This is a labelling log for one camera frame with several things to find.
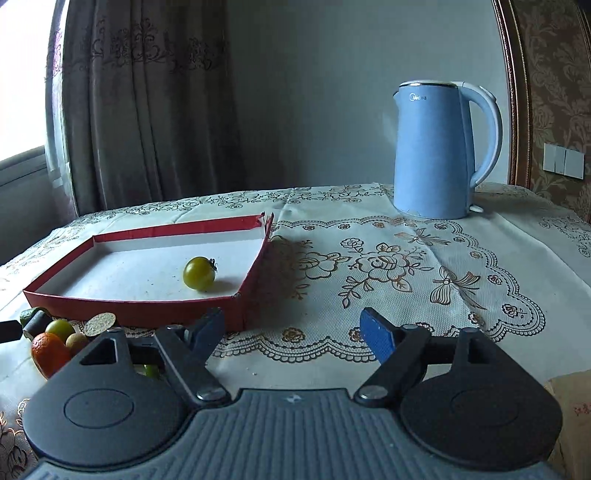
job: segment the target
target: kiwi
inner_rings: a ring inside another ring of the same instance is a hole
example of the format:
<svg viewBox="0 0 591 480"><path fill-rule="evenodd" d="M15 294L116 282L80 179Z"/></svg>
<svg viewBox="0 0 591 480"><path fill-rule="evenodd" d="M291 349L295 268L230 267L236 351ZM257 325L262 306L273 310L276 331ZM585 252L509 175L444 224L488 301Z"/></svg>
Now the kiwi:
<svg viewBox="0 0 591 480"><path fill-rule="evenodd" d="M88 338L84 333L72 333L66 340L66 347L74 358L88 343Z"/></svg>
<svg viewBox="0 0 591 480"><path fill-rule="evenodd" d="M84 334L91 340L98 337L101 333L106 332L108 329L118 327L117 317L114 313L99 313L93 316L84 325Z"/></svg>

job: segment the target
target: white wall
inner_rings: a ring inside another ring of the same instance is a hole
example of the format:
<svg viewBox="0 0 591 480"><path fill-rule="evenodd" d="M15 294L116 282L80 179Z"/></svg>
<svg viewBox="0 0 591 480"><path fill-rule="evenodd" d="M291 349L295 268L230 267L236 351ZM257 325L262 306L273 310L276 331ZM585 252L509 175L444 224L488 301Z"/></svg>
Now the white wall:
<svg viewBox="0 0 591 480"><path fill-rule="evenodd" d="M0 265L60 226L47 170L0 186Z"/></svg>
<svg viewBox="0 0 591 480"><path fill-rule="evenodd" d="M497 97L504 144L488 179L506 182L508 101L491 0L228 0L228 15L252 188L391 183L392 94L425 78ZM485 121L474 117L482 159Z"/></svg>

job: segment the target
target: blue gripper pad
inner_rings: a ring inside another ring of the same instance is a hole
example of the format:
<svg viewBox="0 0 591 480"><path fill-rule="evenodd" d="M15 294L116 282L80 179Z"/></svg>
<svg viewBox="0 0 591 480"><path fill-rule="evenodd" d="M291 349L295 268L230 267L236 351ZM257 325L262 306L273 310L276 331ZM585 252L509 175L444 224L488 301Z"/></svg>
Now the blue gripper pad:
<svg viewBox="0 0 591 480"><path fill-rule="evenodd" d="M396 350L392 332L365 309L359 316L359 331L380 364Z"/></svg>

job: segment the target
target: yellow cherry tomato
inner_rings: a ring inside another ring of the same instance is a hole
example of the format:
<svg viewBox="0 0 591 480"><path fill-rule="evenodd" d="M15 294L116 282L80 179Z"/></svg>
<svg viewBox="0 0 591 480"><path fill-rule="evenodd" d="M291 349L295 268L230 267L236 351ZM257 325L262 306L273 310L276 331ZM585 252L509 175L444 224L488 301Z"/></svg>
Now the yellow cherry tomato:
<svg viewBox="0 0 591 480"><path fill-rule="evenodd" d="M195 257L189 260L185 266L183 281L193 290L206 291L213 285L216 271L216 263L213 258L208 260L205 257Z"/></svg>

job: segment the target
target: kettle lid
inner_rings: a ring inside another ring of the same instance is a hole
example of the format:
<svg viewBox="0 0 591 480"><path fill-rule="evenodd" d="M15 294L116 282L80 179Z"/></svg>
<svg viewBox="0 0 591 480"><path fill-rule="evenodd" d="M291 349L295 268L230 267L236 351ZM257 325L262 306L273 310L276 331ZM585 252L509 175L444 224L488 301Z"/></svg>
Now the kettle lid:
<svg viewBox="0 0 591 480"><path fill-rule="evenodd" d="M453 82L442 82L440 80L409 80L408 82L402 82L400 87L416 87L419 85L433 85L433 86L440 86L440 87L451 87L457 88L457 85Z"/></svg>

